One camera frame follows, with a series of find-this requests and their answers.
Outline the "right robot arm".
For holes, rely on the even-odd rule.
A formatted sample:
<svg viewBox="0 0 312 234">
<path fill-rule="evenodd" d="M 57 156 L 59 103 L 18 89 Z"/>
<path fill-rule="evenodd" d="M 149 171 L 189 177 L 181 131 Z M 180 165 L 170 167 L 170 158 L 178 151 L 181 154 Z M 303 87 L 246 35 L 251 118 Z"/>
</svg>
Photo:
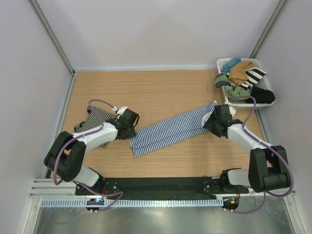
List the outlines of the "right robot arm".
<svg viewBox="0 0 312 234">
<path fill-rule="evenodd" d="M 255 192 L 269 192 L 293 186 L 287 153 L 282 146 L 272 146 L 253 134 L 239 119 L 233 119 L 233 108 L 217 105 L 202 119 L 203 128 L 217 137 L 225 137 L 239 145 L 250 156 L 247 170 L 227 169 L 222 173 L 220 188 L 231 193 L 238 185 Z"/>
</svg>

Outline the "blue white striped tank top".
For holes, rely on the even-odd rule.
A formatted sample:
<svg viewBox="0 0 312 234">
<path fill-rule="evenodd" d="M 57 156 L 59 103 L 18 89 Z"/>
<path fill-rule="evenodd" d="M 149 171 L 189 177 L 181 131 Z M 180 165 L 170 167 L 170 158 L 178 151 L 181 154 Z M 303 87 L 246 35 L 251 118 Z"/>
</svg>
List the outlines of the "blue white striped tank top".
<svg viewBox="0 0 312 234">
<path fill-rule="evenodd" d="M 207 132 L 202 120 L 213 112 L 215 106 L 217 101 L 138 130 L 129 140 L 134 156 L 143 156 Z"/>
</svg>

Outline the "black white striped tank top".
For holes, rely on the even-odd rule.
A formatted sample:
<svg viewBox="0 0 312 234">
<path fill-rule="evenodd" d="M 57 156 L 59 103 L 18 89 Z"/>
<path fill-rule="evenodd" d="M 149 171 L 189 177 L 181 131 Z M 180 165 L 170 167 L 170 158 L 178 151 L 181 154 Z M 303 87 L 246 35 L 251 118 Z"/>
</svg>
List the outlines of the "black white striped tank top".
<svg viewBox="0 0 312 234">
<path fill-rule="evenodd" d="M 86 145 L 86 151 L 97 146 L 104 147 L 108 142 L 116 140 L 118 129 L 108 122 L 109 120 L 115 122 L 116 114 L 99 107 L 88 107 L 87 110 L 89 111 L 87 119 L 74 128 L 74 137 L 82 135 L 78 141 Z"/>
</svg>

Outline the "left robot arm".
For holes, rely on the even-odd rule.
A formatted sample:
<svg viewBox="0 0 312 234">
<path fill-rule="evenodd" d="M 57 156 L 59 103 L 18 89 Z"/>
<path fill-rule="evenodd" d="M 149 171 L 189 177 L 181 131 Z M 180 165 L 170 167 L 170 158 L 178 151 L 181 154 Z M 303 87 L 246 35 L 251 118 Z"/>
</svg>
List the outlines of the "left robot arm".
<svg viewBox="0 0 312 234">
<path fill-rule="evenodd" d="M 82 183 L 91 194 L 98 195 L 103 190 L 103 182 L 99 180 L 100 174 L 83 166 L 85 153 L 103 143 L 135 137 L 138 120 L 139 114 L 121 107 L 116 118 L 98 127 L 79 134 L 61 132 L 45 157 L 44 165 L 63 181 Z"/>
</svg>

